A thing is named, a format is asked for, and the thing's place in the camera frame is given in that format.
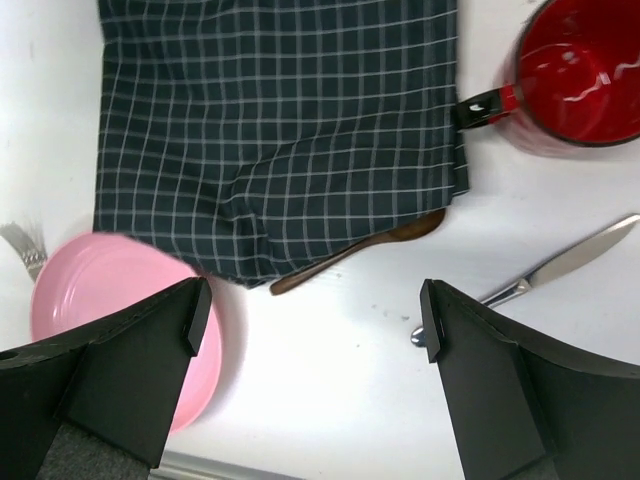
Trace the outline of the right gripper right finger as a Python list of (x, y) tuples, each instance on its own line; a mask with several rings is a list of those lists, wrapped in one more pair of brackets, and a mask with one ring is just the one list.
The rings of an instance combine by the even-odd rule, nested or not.
[(443, 281), (425, 281), (420, 301), (465, 478), (638, 478), (638, 366), (556, 340)]

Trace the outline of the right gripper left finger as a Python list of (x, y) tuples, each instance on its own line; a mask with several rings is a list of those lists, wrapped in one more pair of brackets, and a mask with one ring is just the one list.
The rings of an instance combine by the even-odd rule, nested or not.
[(147, 326), (120, 312), (2, 352), (2, 478), (146, 479), (158, 467), (211, 290), (196, 277), (162, 296)]

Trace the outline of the dark checkered cloth napkin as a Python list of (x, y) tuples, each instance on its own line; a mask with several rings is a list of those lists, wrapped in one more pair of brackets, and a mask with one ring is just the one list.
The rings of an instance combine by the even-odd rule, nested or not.
[(93, 227), (253, 288), (469, 188), (454, 1), (102, 1)]

